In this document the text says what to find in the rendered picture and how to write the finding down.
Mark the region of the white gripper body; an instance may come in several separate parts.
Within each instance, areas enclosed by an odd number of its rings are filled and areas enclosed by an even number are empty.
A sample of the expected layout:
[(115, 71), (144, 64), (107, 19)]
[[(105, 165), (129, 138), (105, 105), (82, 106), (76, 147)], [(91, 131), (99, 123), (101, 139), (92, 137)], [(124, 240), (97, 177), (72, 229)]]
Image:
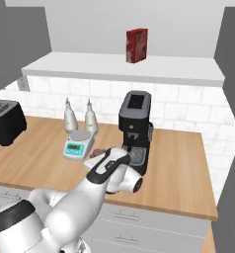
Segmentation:
[[(105, 156), (105, 154), (100, 154), (94, 158), (90, 158), (87, 161), (84, 162), (84, 169), (86, 170), (87, 173), (91, 171), (91, 169), (99, 162), (102, 160), (102, 158)], [(98, 174), (103, 174), (106, 172), (106, 169), (103, 167), (102, 164), (100, 164), (96, 170)]]

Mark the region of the white digital scale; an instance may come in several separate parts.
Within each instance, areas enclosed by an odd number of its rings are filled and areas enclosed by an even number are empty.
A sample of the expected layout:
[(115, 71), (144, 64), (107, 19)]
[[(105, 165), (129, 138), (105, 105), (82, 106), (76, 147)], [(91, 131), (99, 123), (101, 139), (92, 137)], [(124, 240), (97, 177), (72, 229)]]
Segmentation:
[(84, 160), (94, 144), (94, 135), (85, 129), (73, 130), (68, 136), (63, 156), (70, 160)]

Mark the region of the white cabinet shelf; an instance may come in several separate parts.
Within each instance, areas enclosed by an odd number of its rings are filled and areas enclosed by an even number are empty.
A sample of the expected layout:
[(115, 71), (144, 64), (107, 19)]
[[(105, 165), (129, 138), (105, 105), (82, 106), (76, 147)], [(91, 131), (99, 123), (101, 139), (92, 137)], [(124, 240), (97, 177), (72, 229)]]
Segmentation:
[(24, 75), (222, 87), (213, 58), (147, 56), (128, 63), (124, 54), (51, 52), (22, 68)]

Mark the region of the grey cabinet door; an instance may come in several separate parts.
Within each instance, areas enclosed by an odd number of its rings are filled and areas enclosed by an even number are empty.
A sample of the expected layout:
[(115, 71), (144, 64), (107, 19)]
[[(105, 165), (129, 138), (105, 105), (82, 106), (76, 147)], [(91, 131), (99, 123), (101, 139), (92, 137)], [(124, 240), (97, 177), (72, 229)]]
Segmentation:
[(225, 76), (223, 91), (235, 117), (235, 7), (226, 7), (214, 59)]
[(22, 77), (22, 68), (51, 52), (43, 7), (7, 7), (0, 0), (0, 90)]

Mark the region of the white squeeze bottle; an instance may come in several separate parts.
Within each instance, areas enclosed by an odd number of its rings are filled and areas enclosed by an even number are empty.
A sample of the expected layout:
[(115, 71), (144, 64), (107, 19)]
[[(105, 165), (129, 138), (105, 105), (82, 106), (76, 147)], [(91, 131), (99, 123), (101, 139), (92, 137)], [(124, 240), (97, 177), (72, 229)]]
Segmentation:
[(78, 128), (78, 123), (69, 101), (65, 102), (64, 128), (68, 134)]
[(87, 112), (85, 114), (85, 124), (84, 128), (90, 133), (97, 134), (98, 133), (98, 123), (95, 112), (92, 108), (91, 101), (87, 103)]

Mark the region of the black coffee machine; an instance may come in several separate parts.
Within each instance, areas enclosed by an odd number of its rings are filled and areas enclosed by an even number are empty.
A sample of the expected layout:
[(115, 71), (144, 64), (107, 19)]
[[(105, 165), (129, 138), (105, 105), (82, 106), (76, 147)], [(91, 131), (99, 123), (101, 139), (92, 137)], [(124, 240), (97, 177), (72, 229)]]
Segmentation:
[(129, 165), (141, 176), (146, 173), (154, 126), (149, 122), (151, 95), (129, 91), (118, 113), (118, 128), (123, 132), (122, 148), (130, 156)]

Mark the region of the grey drawer front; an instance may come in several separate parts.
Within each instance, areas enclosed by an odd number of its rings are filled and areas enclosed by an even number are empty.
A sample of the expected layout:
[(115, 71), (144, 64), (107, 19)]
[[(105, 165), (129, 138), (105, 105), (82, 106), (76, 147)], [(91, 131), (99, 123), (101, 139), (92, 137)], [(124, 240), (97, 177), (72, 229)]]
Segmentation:
[[(134, 213), (139, 216), (140, 220), (135, 221), (114, 217), (114, 212), (122, 212), (126, 214)], [(162, 231), (190, 235), (197, 238), (205, 238), (210, 225), (210, 221), (205, 219), (110, 204), (103, 204), (99, 218), (102, 220), (129, 223), (145, 228), (155, 228)]]
[[(133, 236), (138, 244), (114, 241)], [(92, 253), (200, 253), (204, 239), (110, 220), (96, 221), (83, 239)]]
[(30, 192), (27, 190), (0, 186), (0, 208), (7, 203), (26, 199), (29, 194)]

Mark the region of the black toaster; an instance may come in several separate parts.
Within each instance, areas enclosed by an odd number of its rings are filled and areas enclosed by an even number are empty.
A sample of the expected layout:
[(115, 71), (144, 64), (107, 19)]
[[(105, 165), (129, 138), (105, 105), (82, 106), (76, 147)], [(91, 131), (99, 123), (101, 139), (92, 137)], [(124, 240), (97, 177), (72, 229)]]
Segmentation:
[(20, 103), (0, 100), (0, 145), (11, 145), (26, 129), (27, 121)]

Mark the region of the red box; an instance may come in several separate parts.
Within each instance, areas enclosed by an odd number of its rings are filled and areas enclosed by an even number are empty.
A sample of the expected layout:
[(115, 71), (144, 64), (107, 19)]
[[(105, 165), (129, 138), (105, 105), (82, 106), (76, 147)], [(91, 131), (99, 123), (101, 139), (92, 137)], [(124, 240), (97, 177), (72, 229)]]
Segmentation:
[(147, 29), (134, 29), (126, 32), (126, 61), (136, 63), (147, 55)]

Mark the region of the grey side panel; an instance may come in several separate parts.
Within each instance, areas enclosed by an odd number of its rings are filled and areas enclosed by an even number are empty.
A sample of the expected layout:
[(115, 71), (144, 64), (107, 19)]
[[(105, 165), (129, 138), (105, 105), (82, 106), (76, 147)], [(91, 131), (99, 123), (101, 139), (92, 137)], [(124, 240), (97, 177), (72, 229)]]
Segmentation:
[(220, 196), (218, 221), (212, 223), (216, 253), (235, 253), (235, 176), (229, 175)]

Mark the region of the grey wall outlet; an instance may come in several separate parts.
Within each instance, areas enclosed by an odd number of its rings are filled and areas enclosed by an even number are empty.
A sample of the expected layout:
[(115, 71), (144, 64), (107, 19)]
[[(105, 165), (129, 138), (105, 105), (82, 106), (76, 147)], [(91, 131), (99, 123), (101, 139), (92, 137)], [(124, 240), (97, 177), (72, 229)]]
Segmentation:
[(30, 86), (29, 86), (29, 82), (26, 76), (22, 76), (21, 78), (19, 78), (17, 80), (18, 83), (18, 87), (20, 91), (29, 91), (30, 90)]

